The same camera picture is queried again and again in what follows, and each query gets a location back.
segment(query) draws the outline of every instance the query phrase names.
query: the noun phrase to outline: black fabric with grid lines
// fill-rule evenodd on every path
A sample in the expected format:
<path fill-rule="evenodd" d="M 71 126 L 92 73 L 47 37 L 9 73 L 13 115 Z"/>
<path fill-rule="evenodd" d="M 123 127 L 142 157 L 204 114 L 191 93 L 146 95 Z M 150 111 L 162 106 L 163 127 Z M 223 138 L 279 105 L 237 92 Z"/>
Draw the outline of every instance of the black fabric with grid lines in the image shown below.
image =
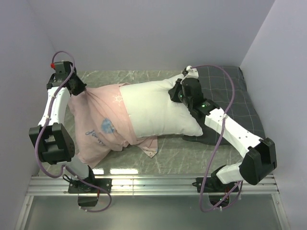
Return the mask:
<path fill-rule="evenodd" d="M 249 132 L 265 138 L 262 123 L 249 97 L 241 69 L 232 66 L 223 66 L 223 69 L 230 75 L 235 85 L 235 99 L 227 114 Z M 213 100 L 225 110 L 232 95 L 227 76 L 215 67 L 201 67 L 197 71 L 204 97 Z M 201 137 L 184 136 L 183 139 L 215 145 L 220 135 L 204 124 L 201 128 L 203 130 Z M 229 142 L 222 139 L 221 145 L 229 145 Z"/>

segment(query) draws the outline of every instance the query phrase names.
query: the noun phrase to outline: blue circular graphic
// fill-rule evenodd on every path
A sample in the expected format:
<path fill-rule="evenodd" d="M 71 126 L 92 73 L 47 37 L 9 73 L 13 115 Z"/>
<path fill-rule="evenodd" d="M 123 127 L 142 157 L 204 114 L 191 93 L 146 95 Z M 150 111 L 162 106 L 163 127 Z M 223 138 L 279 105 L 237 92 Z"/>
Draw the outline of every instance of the blue circular graphic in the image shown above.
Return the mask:
<path fill-rule="evenodd" d="M 101 130 L 104 131 L 105 133 L 114 133 L 115 128 L 112 122 L 108 118 L 106 118 L 103 120 L 101 124 Z"/>

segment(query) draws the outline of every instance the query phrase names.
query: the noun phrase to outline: wall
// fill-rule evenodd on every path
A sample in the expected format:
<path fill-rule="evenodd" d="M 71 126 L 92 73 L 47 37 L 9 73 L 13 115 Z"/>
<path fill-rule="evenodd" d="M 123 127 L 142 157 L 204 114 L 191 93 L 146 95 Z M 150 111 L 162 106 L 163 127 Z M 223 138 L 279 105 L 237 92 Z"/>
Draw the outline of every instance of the wall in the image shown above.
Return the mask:
<path fill-rule="evenodd" d="M 307 229 L 307 1 L 277 0 L 241 68 L 267 136 L 274 173 L 293 230 Z"/>
<path fill-rule="evenodd" d="M 78 70 L 241 64 L 274 0 L 28 0 Z"/>
<path fill-rule="evenodd" d="M 37 171 L 30 127 L 41 119 L 54 53 L 29 4 L 0 3 L 0 223 L 14 229 L 31 174 Z"/>

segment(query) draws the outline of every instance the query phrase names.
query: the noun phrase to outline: cable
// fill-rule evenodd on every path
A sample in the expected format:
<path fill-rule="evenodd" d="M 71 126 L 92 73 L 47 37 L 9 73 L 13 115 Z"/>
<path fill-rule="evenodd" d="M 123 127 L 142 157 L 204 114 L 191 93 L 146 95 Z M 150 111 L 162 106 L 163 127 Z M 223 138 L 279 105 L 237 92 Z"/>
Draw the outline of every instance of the cable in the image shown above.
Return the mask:
<path fill-rule="evenodd" d="M 235 99 L 235 85 L 234 85 L 231 77 L 229 76 L 229 74 L 223 68 L 221 68 L 219 66 L 215 66 L 215 65 L 202 65 L 202 66 L 195 66 L 195 67 L 192 67 L 192 68 L 200 68 L 200 67 L 215 67 L 215 68 L 221 70 L 228 77 L 228 79 L 230 81 L 230 84 L 231 84 L 231 88 L 232 88 L 232 96 L 231 96 L 231 100 L 230 100 L 227 108 L 224 111 L 224 114 L 227 114 L 228 110 L 230 109 L 230 107 L 231 107 L 231 105 L 232 105 L 232 103 L 234 102 L 234 99 Z M 224 116 L 223 117 L 223 121 L 222 121 L 221 134 L 220 134 L 220 136 L 219 136 L 219 138 L 217 140 L 217 143 L 216 143 L 216 145 L 214 147 L 214 150 L 213 150 L 213 152 L 211 154 L 211 158 L 210 158 L 209 163 L 207 165 L 205 176 L 204 176 L 202 184 L 201 184 L 199 206 L 200 206 L 200 209 L 201 209 L 202 212 L 210 212 L 210 211 L 214 210 L 215 208 L 217 208 L 240 185 L 239 192 L 238 192 L 237 196 L 235 197 L 235 199 L 233 200 L 233 202 L 231 202 L 229 205 L 227 205 L 223 209 L 232 206 L 238 200 L 238 198 L 239 198 L 239 196 L 241 194 L 241 191 L 242 191 L 243 181 L 239 181 L 239 182 L 236 183 L 236 185 L 232 189 L 230 189 L 230 191 L 219 202 L 217 202 L 210 209 L 204 209 L 203 206 L 202 206 L 203 191 L 205 189 L 205 184 L 206 184 L 207 176 L 209 174 L 209 168 L 210 168 L 210 166 L 212 164 L 212 161 L 213 161 L 213 159 L 215 157 L 216 151 L 217 151 L 217 149 L 219 148 L 219 146 L 221 144 L 221 141 L 222 141 L 222 138 L 223 138 L 223 134 L 224 134 L 224 131 L 225 131 L 225 119 L 226 119 L 226 117 Z"/>
<path fill-rule="evenodd" d="M 55 100 L 57 94 L 58 94 L 59 91 L 61 90 L 61 88 L 63 88 L 63 86 L 64 86 L 64 85 L 68 82 L 68 80 L 71 78 L 72 74 L 74 73 L 74 69 L 75 69 L 75 60 L 74 60 L 73 56 L 72 56 L 70 53 L 66 52 L 66 51 L 58 51 L 58 52 L 56 52 L 56 53 L 53 55 L 53 57 L 52 57 L 51 63 L 54 62 L 54 58 L 56 57 L 56 55 L 57 55 L 58 53 L 65 53 L 65 54 L 67 54 L 68 56 L 70 56 L 70 58 L 72 59 L 72 68 L 71 68 L 72 70 L 71 70 L 71 72 L 69 73 L 68 77 L 65 79 L 65 81 L 63 81 L 63 83 L 56 89 L 56 91 L 54 92 L 54 95 L 51 97 L 45 124 L 44 124 L 44 126 L 42 127 L 41 131 L 39 132 L 38 137 L 37 137 L 37 140 L 36 140 L 36 143 L 35 143 L 35 158 L 36 158 L 36 162 L 37 162 L 39 168 L 41 169 L 41 171 L 43 171 L 43 173 L 44 173 L 45 175 L 47 175 L 47 176 L 49 176 L 49 177 L 51 177 L 51 178 L 59 178 L 60 176 L 62 176 L 62 174 L 63 174 L 63 172 L 64 172 L 64 169 L 66 168 L 66 170 L 67 170 L 71 175 L 73 175 L 74 177 L 76 177 L 76 178 L 77 178 L 79 181 L 81 181 L 83 184 L 85 184 L 85 185 L 87 185 L 87 186 L 90 186 L 90 187 L 93 187 L 93 188 L 95 188 L 95 189 L 98 189 L 98 190 L 100 190 L 100 191 L 103 192 L 103 193 L 106 193 L 106 194 L 109 196 L 110 201 L 109 201 L 108 205 L 107 205 L 105 208 L 100 209 L 100 210 L 88 210 L 88 209 L 85 209 L 85 208 L 83 208 L 83 207 L 81 208 L 81 209 L 83 209 L 83 210 L 85 210 L 85 211 L 87 211 L 87 212 L 102 212 L 102 211 L 105 211 L 107 208 L 109 208 L 110 205 L 111 205 L 111 203 L 112 203 L 112 196 L 111 196 L 111 194 L 110 194 L 107 190 L 105 190 L 105 189 L 103 189 L 103 188 L 100 188 L 100 187 L 98 187 L 98 186 L 95 186 L 95 185 L 93 185 L 93 184 L 87 183 L 87 182 L 84 181 L 82 178 L 80 178 L 78 175 L 76 175 L 76 173 L 75 173 L 71 168 L 69 168 L 69 166 L 66 166 L 66 165 L 62 165 L 62 166 L 61 166 L 60 173 L 59 173 L 58 175 L 52 175 L 52 174 L 50 174 L 49 172 L 47 172 L 47 170 L 44 168 L 42 162 L 39 160 L 39 156 L 38 156 L 38 145 L 39 145 L 39 142 L 40 142 L 40 140 L 41 140 L 41 138 L 42 138 L 42 136 L 43 136 L 43 133 L 44 133 L 46 127 L 47 127 L 48 124 L 49 124 L 50 116 L 51 116 L 51 112 L 52 112 L 52 105 L 53 105 L 53 102 L 54 102 L 54 100 Z"/>

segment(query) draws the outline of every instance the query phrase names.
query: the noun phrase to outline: white pillow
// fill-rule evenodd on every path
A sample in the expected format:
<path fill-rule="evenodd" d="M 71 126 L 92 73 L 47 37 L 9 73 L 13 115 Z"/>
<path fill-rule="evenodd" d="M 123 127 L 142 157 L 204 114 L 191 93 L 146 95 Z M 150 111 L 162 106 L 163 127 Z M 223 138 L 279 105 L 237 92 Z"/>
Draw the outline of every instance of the white pillow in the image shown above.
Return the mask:
<path fill-rule="evenodd" d="M 187 67 L 187 71 L 186 77 L 198 78 L 196 69 Z M 201 127 L 187 107 L 170 99 L 168 91 L 174 87 L 178 78 L 183 79 L 183 74 L 120 87 L 137 138 L 166 134 L 202 135 Z"/>

